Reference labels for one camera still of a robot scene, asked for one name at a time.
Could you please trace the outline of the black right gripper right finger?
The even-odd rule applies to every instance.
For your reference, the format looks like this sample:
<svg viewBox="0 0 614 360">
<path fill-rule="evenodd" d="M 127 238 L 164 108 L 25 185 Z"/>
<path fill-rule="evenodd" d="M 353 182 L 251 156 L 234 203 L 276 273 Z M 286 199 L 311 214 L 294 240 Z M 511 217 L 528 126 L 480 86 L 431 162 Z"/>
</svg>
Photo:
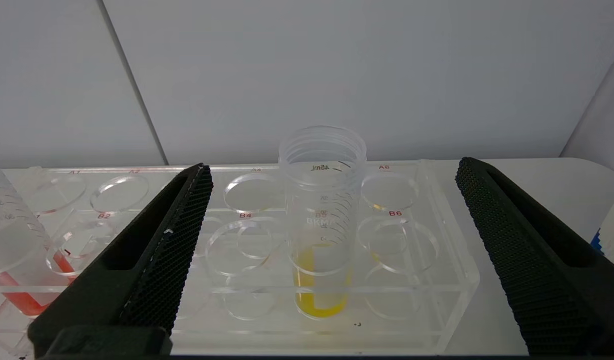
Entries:
<svg viewBox="0 0 614 360">
<path fill-rule="evenodd" d="M 531 356 L 614 356 L 614 264 L 487 162 L 455 176 Z"/>
</svg>

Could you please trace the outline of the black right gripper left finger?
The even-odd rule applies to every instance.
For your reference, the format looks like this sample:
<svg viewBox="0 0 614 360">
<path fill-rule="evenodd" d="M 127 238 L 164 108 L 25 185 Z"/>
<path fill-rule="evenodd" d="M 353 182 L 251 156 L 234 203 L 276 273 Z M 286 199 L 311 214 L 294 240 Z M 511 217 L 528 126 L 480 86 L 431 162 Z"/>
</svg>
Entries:
<svg viewBox="0 0 614 360">
<path fill-rule="evenodd" d="M 36 358 L 166 358 L 213 191 L 177 174 L 29 326 Z"/>
</svg>

